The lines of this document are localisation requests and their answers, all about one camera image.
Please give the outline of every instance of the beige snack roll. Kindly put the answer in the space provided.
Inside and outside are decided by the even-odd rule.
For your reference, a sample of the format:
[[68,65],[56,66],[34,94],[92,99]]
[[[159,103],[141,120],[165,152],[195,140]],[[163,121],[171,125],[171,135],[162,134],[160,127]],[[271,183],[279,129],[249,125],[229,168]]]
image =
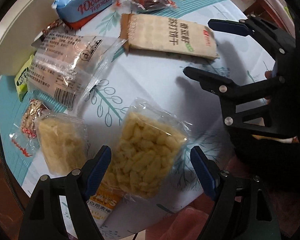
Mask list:
[[45,110],[35,119],[35,126],[50,173],[65,176],[83,167],[87,127],[81,119]]
[[204,25],[150,14],[122,14],[124,47],[205,57],[218,57],[213,31]]
[[154,197],[187,141],[187,129],[175,116],[136,99],[124,119],[104,182],[129,194]]

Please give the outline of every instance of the brown floor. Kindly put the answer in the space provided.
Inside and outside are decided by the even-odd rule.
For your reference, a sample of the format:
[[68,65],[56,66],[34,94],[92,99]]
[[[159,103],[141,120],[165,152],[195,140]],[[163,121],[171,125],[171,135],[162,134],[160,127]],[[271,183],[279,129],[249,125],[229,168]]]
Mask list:
[[[22,190],[11,173],[10,179],[23,205],[26,205],[29,201],[29,197]],[[0,162],[0,226],[11,240],[18,239],[22,216],[23,214],[16,201],[14,200],[14,197],[6,182],[3,168]]]

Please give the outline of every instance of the tablecloth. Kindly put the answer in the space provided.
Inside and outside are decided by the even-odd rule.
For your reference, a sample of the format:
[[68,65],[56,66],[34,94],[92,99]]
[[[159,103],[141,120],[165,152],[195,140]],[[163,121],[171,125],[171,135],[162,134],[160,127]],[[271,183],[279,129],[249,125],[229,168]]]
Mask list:
[[[178,10],[162,10],[154,14],[182,18],[207,25],[211,18],[238,21],[246,18],[229,0],[177,0]],[[118,37],[122,11],[109,7],[77,34]],[[120,239],[137,233],[160,219],[178,212],[202,194],[202,188],[190,163],[190,149],[199,145],[208,158],[223,167],[232,156],[232,146],[223,128],[219,99],[205,92],[198,82],[183,74],[186,66],[201,68],[230,77],[238,85],[264,79],[274,60],[250,36],[215,33],[220,57],[214,61],[198,57],[154,51],[122,50],[116,54],[109,76],[86,97],[79,116],[88,126],[92,157],[103,144],[115,144],[126,110],[136,97],[141,97],[191,123],[190,141],[176,161],[158,195],[152,199],[123,198],[100,228],[105,239]],[[265,104],[257,100],[238,107],[238,111]],[[28,195],[42,174],[49,174],[42,153],[33,161],[20,157],[12,147],[8,134],[15,120],[25,109],[15,94],[13,77],[0,80],[0,128],[4,138],[7,163]],[[60,197],[67,231],[76,236],[71,223],[66,198]]]

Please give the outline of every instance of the green label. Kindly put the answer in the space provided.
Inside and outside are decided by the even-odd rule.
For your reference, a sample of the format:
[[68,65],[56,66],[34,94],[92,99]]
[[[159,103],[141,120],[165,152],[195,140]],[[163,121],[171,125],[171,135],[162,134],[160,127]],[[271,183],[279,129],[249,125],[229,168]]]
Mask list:
[[186,48],[190,51],[193,52],[194,49],[191,47],[190,43],[186,43]]

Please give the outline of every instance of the silver bolt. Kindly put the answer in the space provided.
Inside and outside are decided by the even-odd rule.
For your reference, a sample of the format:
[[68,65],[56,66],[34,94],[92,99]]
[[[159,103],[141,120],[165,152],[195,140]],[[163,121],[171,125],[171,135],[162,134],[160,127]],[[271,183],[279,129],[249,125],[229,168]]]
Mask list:
[[71,172],[71,174],[72,175],[74,175],[74,176],[77,176],[77,175],[79,175],[80,174],[80,170],[79,169],[75,169],[75,170],[73,170],[72,172]]
[[233,124],[233,119],[231,118],[231,117],[226,117],[225,118],[225,124],[227,125],[227,126],[230,126],[230,125],[232,125]]
[[279,81],[280,81],[280,83],[284,84],[286,80],[284,79],[283,76],[280,76],[280,77],[279,77]]
[[221,174],[222,176],[224,176],[224,177],[228,177],[229,174],[230,174],[230,172],[227,171],[227,170],[222,170],[222,171],[220,171],[220,174]]
[[228,90],[228,88],[227,88],[225,85],[221,85],[221,86],[219,87],[219,91],[220,91],[221,93],[225,93],[225,92],[227,92],[227,90]]
[[257,175],[253,177],[253,180],[254,180],[255,182],[260,182],[260,181],[261,181],[260,177],[257,176]]
[[48,175],[42,175],[41,177],[40,177],[40,180],[41,181],[45,181],[45,180],[47,180],[48,179]]

